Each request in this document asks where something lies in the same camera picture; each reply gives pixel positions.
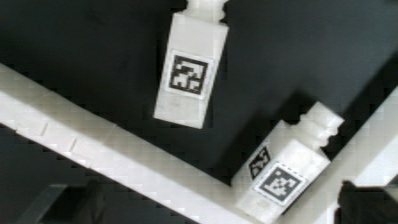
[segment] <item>black surface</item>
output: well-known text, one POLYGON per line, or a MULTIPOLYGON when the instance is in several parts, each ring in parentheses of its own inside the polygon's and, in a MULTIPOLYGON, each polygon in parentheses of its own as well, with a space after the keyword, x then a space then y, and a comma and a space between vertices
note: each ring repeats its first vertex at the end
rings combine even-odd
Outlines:
MULTIPOLYGON (((296 122, 317 100, 347 118, 326 148, 331 158, 344 148, 398 84, 398 2, 230 1, 203 130, 153 119, 171 13, 184 7, 184 0, 2 0, 0 62, 230 183, 278 121, 296 122)), ((82 184, 100 177, 0 132, 8 223, 49 183, 82 184)), ((106 185, 111 223, 185 222, 106 185)))
POLYGON ((398 223, 398 201, 381 187, 358 187, 344 183, 340 192, 336 224, 398 223))

